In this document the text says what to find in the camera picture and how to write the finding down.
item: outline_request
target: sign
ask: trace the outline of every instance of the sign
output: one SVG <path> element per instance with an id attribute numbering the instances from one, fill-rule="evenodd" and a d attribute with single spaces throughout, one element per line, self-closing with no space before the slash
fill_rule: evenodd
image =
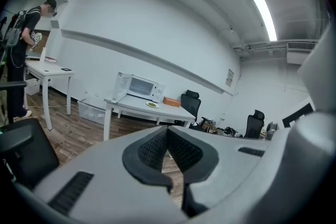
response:
<path id="1" fill-rule="evenodd" d="M 234 75 L 234 73 L 229 69 L 229 71 L 227 73 L 226 83 L 225 83 L 229 87 L 231 87 L 232 80 L 233 80 L 233 75 Z"/>

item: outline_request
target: black shirt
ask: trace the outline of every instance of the black shirt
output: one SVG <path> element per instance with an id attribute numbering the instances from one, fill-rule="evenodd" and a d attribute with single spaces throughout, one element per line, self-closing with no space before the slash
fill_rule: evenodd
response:
<path id="1" fill-rule="evenodd" d="M 29 28 L 31 34 L 40 19 L 40 6 L 28 10 L 26 13 L 25 21 L 22 24 L 22 32 L 25 28 Z M 12 57 L 15 61 L 15 65 L 22 65 L 25 62 L 27 46 L 28 44 L 23 39 L 20 39 L 17 45 L 13 47 Z"/>

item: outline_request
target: door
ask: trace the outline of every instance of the door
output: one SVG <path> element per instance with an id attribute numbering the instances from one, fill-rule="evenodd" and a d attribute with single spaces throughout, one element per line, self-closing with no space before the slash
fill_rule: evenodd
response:
<path id="1" fill-rule="evenodd" d="M 112 102 L 117 103 L 119 100 L 121 100 L 128 91 L 128 88 L 132 81 L 132 75 L 131 74 L 124 74 L 124 73 L 118 73 L 118 76 L 116 78 L 116 82 L 114 83 L 114 89 L 112 93 Z"/>

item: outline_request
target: box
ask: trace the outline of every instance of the box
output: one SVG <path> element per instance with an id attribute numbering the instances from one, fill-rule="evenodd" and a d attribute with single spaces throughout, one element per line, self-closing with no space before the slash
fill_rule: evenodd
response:
<path id="1" fill-rule="evenodd" d="M 175 99 L 171 99 L 171 98 L 167 98 L 167 97 L 163 98 L 163 103 L 167 104 L 167 105 L 175 106 L 177 108 L 179 108 L 181 106 L 180 101 L 175 100 Z"/>
<path id="2" fill-rule="evenodd" d="M 38 79 L 28 79 L 26 80 L 26 93 L 29 95 L 34 95 L 40 91 L 40 81 Z"/>
<path id="3" fill-rule="evenodd" d="M 86 100 L 77 101 L 78 109 L 79 109 L 79 116 L 89 121 L 94 121 L 96 123 L 104 125 L 105 110 L 98 108 L 96 106 L 90 105 L 86 103 L 85 101 Z"/>

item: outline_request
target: white desk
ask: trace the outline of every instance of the white desk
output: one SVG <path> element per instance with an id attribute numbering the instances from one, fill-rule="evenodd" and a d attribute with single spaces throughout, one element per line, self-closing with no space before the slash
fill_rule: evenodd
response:
<path id="1" fill-rule="evenodd" d="M 43 63 L 40 65 L 39 61 L 26 61 L 26 71 L 27 73 L 31 73 L 36 78 L 40 79 L 43 83 L 43 109 L 44 116 L 46 119 L 47 127 L 51 130 L 53 127 L 51 126 L 50 114 L 49 114 L 49 104 L 48 104 L 48 80 L 53 78 L 67 78 L 68 79 L 68 90 L 67 90 L 67 114 L 71 114 L 71 95 L 70 95 L 70 80 L 73 71 L 64 71 L 61 70 L 62 67 L 58 65 L 52 65 L 49 63 Z M 27 105 L 27 94 L 25 93 L 25 107 L 28 109 Z"/>
<path id="2" fill-rule="evenodd" d="M 126 95 L 119 102 L 113 103 L 108 99 L 104 99 L 106 102 L 105 122 L 104 122 L 104 141 L 109 139 L 110 136 L 110 124 L 111 124 L 111 111 L 118 109 L 118 118 L 122 111 L 131 112 L 134 114 L 140 114 L 145 116 L 151 116 L 157 118 L 156 124 L 158 125 L 162 119 L 184 121 L 184 127 L 189 128 L 191 122 L 195 120 L 195 116 L 192 116 L 183 107 L 176 108 L 171 105 L 160 103 L 158 108 L 151 108 L 146 105 L 145 99 Z"/>

